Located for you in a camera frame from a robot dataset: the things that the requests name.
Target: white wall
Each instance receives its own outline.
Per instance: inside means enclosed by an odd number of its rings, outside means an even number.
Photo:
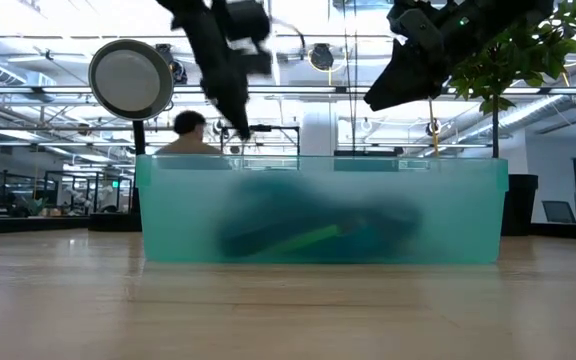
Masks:
[[[526,155],[526,133],[516,131],[510,139],[499,142],[499,156],[508,160],[509,174],[528,174],[528,157]],[[492,157],[492,149],[465,149],[459,157]]]
[[[575,169],[576,137],[556,138],[529,136],[526,138],[528,169],[539,176],[539,189],[535,196],[532,221],[545,223],[542,201],[567,201],[576,217]]]

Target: teal plastic bin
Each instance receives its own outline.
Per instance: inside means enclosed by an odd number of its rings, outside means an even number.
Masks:
[[[497,260],[497,159],[139,156],[146,257],[193,263]]]

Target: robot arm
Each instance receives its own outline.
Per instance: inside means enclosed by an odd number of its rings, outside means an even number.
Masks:
[[[157,0],[175,15],[173,27],[186,31],[203,74],[202,87],[217,109],[247,139],[245,103],[249,59],[231,50],[228,40],[251,38],[257,45],[270,31],[262,5],[254,0],[226,3],[213,0]],[[345,1],[351,6],[352,0]],[[511,26],[525,19],[539,23],[553,10],[553,0],[446,0],[441,9],[421,0],[394,0],[387,18],[394,33],[407,38],[393,41],[392,60],[366,94],[374,110],[437,97],[455,65]],[[260,56],[258,73],[270,73],[270,56]]]
[[[271,57],[259,43],[270,34],[270,19],[254,0],[226,3],[213,0],[157,0],[173,15],[173,29],[188,36],[195,61],[202,73],[201,87],[243,140],[250,138],[246,102],[250,74],[270,75]],[[227,40],[250,38],[256,54],[233,50]]]

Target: circular lamp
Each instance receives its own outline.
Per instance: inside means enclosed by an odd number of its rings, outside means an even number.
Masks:
[[[99,49],[90,63],[88,80],[101,106],[132,121],[159,115],[174,91],[166,60],[150,45],[129,39]]]

